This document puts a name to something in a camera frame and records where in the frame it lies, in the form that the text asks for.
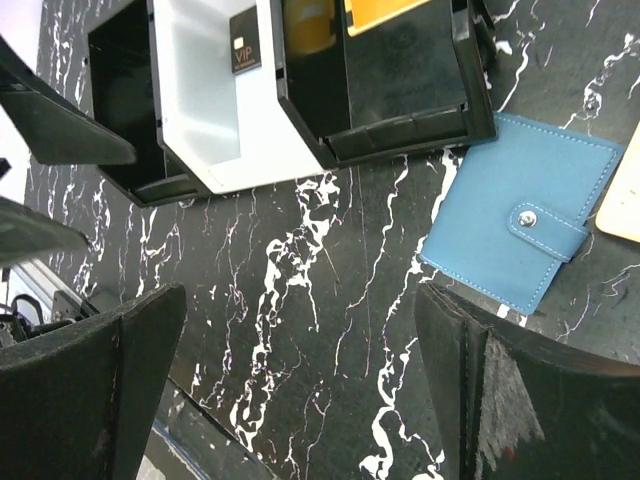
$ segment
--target blue wallet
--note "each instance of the blue wallet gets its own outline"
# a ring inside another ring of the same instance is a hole
[[[523,314],[578,251],[620,145],[507,114],[471,147],[420,256]]]

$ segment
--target black storage box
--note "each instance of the black storage box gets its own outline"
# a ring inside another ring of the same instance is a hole
[[[496,136],[483,0],[430,0],[357,36],[344,0],[328,1],[271,0],[278,99],[324,168]],[[310,28],[320,9],[326,28]]]
[[[94,118],[130,142],[137,155],[133,165],[99,169],[141,207],[211,194],[162,142],[157,51],[149,12],[146,0],[125,1],[86,35]]]

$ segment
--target metal snap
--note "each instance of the metal snap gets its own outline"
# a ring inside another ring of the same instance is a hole
[[[518,215],[518,223],[525,228],[533,227],[537,221],[538,216],[531,210],[527,210],[526,212],[522,212],[520,215]]]

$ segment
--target black marble surface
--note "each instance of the black marble surface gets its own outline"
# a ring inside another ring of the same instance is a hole
[[[45,0],[38,73],[87,112],[82,31],[117,3]],[[494,108],[629,140],[637,0],[487,3],[500,49]],[[90,238],[89,252],[49,261],[79,293],[127,299],[185,284],[192,304],[171,377],[277,475],[440,479],[417,284],[442,282],[560,342],[640,363],[640,245],[592,234],[528,318],[418,261],[459,163],[440,151],[149,210],[93,168],[33,164],[27,201]]]

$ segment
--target black card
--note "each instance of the black card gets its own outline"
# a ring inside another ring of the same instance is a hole
[[[252,7],[229,21],[231,33],[231,69],[238,75],[262,64],[258,8]]]

